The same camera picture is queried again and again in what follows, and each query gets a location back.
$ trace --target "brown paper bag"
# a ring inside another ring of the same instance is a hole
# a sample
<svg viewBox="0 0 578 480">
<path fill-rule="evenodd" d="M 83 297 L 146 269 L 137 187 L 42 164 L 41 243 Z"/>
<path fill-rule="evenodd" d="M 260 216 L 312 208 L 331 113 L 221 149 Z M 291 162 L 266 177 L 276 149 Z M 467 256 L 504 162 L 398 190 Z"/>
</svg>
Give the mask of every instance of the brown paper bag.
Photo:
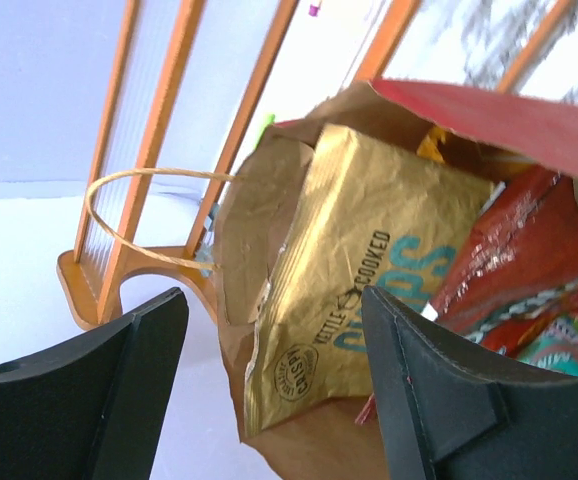
<svg viewBox="0 0 578 480">
<path fill-rule="evenodd" d="M 256 181 L 245 179 L 231 186 L 216 221 L 214 255 L 221 266 L 215 274 L 218 331 L 241 438 L 245 369 L 254 348 L 253 325 L 246 323 L 244 312 L 254 308 L 265 275 L 273 268 L 290 227 L 310 148 L 325 123 L 346 125 L 412 152 L 430 128 L 439 125 L 464 139 L 518 152 L 578 176 L 578 107 L 469 87 L 395 80 L 359 83 L 302 120 L 269 127 L 238 172 Z M 275 181 L 269 182 L 268 190 L 254 189 L 267 171 L 276 175 Z M 261 206 L 259 195 L 267 195 L 270 203 Z M 247 212 L 248 205 L 256 210 Z M 255 247 L 248 239 L 255 240 Z M 354 424 L 364 401 L 330 400 L 246 443 L 288 480 L 387 479 L 377 422 Z"/>
</svg>

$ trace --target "wooden slat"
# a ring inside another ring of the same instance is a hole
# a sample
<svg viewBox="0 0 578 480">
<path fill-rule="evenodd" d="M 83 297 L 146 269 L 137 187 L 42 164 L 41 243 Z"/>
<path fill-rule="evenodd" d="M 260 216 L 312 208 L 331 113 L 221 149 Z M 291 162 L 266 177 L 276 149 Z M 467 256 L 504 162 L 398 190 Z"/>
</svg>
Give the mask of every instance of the wooden slat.
<svg viewBox="0 0 578 480">
<path fill-rule="evenodd" d="M 100 128 L 98 129 L 98 140 L 96 141 L 96 149 L 94 151 L 93 162 L 89 172 L 88 185 L 91 185 L 91 183 L 100 177 L 102 164 L 107 153 L 109 134 L 116 114 L 120 86 L 122 85 L 122 77 L 125 72 L 125 65 L 127 64 L 131 38 L 133 37 L 133 32 L 136 27 L 136 18 L 138 17 L 139 6 L 140 2 L 138 0 L 127 0 L 125 2 L 125 11 L 120 26 L 120 36 L 118 38 L 116 54 L 113 59 L 113 68 L 111 71 L 109 86 L 107 87 L 107 98 L 105 99 L 102 121 L 100 122 Z M 73 250 L 74 262 L 76 263 L 80 261 L 82 250 L 84 249 L 87 229 L 89 228 L 89 220 L 90 217 L 83 205 L 82 213 L 80 214 L 80 223 L 78 225 L 78 234 L 76 235 L 76 245 Z"/>
<path fill-rule="evenodd" d="M 382 75 L 420 3 L 421 0 L 392 0 L 371 46 L 354 75 L 354 81 L 371 80 Z"/>
<path fill-rule="evenodd" d="M 523 78 L 527 68 L 531 66 L 536 56 L 540 54 L 551 38 L 554 30 L 575 4 L 575 0 L 558 0 L 556 2 L 551 11 L 540 22 L 525 48 L 522 49 L 516 60 L 507 69 L 496 90 L 501 93 L 508 93 L 514 90 L 518 82 Z"/>
<path fill-rule="evenodd" d="M 240 102 L 240 107 L 238 107 L 236 118 L 231 125 L 227 140 L 222 147 L 222 152 L 220 153 L 215 169 L 216 173 L 229 173 L 231 171 L 231 167 L 247 132 L 262 91 L 267 83 L 273 64 L 278 56 L 278 50 L 282 45 L 297 5 L 298 0 L 280 0 L 275 17 L 265 38 L 260 55 L 258 56 L 256 66 L 249 79 L 249 84 Z M 212 180 L 207 187 L 205 196 L 200 204 L 200 209 L 196 215 L 196 220 L 191 227 L 191 232 L 187 239 L 185 251 L 189 257 L 193 257 L 200 246 L 200 242 L 205 233 L 205 220 L 211 212 L 213 205 L 220 198 L 223 188 L 224 184 L 214 180 Z"/>
<path fill-rule="evenodd" d="M 158 161 L 205 3 L 205 0 L 182 0 L 180 4 L 138 151 L 137 168 L 154 167 Z M 133 240 L 136 234 L 150 183 L 151 178 L 148 176 L 133 177 L 131 180 L 118 227 L 120 235 L 129 240 Z M 118 242 L 114 244 L 98 300 L 98 317 L 101 323 L 108 321 L 113 313 L 115 299 L 112 297 L 117 294 L 117 286 L 124 275 L 127 253 L 123 245 Z"/>
</svg>

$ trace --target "wooden rack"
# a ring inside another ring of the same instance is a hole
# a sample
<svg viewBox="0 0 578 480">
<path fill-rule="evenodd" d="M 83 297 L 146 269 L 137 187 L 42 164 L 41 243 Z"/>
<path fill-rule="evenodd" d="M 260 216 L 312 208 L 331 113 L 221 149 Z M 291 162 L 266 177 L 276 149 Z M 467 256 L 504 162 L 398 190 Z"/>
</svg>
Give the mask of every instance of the wooden rack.
<svg viewBox="0 0 578 480">
<path fill-rule="evenodd" d="M 135 159 L 135 167 L 156 166 L 205 3 L 205 0 L 182 0 L 180 3 L 147 125 Z M 357 69 L 354 76 L 355 81 L 368 80 L 382 74 L 395 49 L 406 34 L 420 4 L 421 0 L 392 1 Z M 507 69 L 498 85 L 499 91 L 510 92 L 513 90 L 514 86 L 522 79 L 527 67 L 541 52 L 554 29 L 560 25 L 574 4 L 575 1 L 573 0 L 558 0 L 556 2 L 551 11 L 543 18 L 527 45 Z M 298 0 L 280 0 L 279 2 L 249 84 L 218 159 L 215 169 L 217 173 L 229 173 L 231 171 L 297 6 Z M 141 2 L 139 0 L 126 1 L 89 183 L 101 176 L 112 125 L 118 111 L 119 92 L 127 70 L 131 42 L 135 38 L 136 19 L 140 8 Z M 133 177 L 131 180 L 117 229 L 121 235 L 129 240 L 133 240 L 136 234 L 149 184 L 150 178 L 146 176 Z M 218 201 L 222 189 L 223 184 L 220 182 L 211 181 L 209 183 L 185 245 L 153 247 L 152 250 L 166 255 L 193 259 L 206 233 L 207 217 L 211 208 Z M 74 249 L 64 252 L 58 258 L 58 275 L 74 319 L 80 327 L 91 329 L 119 316 L 121 314 L 120 285 L 128 278 L 147 273 L 165 275 L 188 285 L 200 298 L 215 321 L 216 296 L 211 278 L 203 277 L 196 270 L 175 267 L 147 258 L 119 243 L 112 244 L 110 247 L 108 261 L 104 271 L 101 272 L 100 286 L 93 287 L 92 282 L 88 279 L 88 267 L 83 261 L 87 236 L 91 232 L 91 223 L 86 210 L 83 208 Z"/>
</svg>

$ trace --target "twisted paper handle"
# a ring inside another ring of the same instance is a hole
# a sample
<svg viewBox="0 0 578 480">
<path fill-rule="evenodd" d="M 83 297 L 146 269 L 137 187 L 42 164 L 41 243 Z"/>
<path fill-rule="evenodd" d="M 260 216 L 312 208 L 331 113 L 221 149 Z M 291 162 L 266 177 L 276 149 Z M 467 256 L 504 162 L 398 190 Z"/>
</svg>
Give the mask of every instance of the twisted paper handle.
<svg viewBox="0 0 578 480">
<path fill-rule="evenodd" d="M 140 175 L 177 175 L 184 177 L 194 177 L 194 178 L 207 178 L 211 180 L 219 180 L 221 182 L 233 182 L 239 180 L 242 177 L 235 177 L 234 175 L 228 175 L 225 173 L 210 173 L 210 172 L 194 172 L 193 170 L 185 170 L 183 168 L 133 168 L 131 170 L 124 170 L 121 172 L 112 173 L 110 175 L 104 176 L 93 182 L 87 188 L 85 193 L 85 208 L 91 218 L 104 230 L 107 234 L 111 235 L 118 242 L 124 246 L 140 252 L 147 257 L 153 258 L 154 260 L 160 260 L 161 262 L 170 263 L 172 265 L 179 265 L 182 267 L 193 268 L 196 270 L 216 270 L 216 265 L 212 263 L 196 262 L 194 260 L 186 260 L 184 258 L 170 257 L 168 255 L 163 255 L 161 253 L 152 252 L 149 249 L 140 247 L 133 242 L 130 242 L 113 228 L 111 228 L 93 208 L 93 198 L 96 192 L 107 183 L 111 183 L 114 180 L 124 177 L 135 177 Z"/>
</svg>

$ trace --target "round logo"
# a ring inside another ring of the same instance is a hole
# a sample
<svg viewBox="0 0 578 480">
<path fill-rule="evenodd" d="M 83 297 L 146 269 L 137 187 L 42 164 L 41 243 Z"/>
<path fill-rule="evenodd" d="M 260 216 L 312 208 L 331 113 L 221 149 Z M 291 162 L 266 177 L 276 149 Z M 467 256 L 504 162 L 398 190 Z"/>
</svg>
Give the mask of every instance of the round logo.
<svg viewBox="0 0 578 480">
<path fill-rule="evenodd" d="M 297 344 L 282 354 L 274 378 L 278 394 L 290 402 L 304 397 L 313 383 L 318 363 L 318 350 L 311 345 Z"/>
</svg>

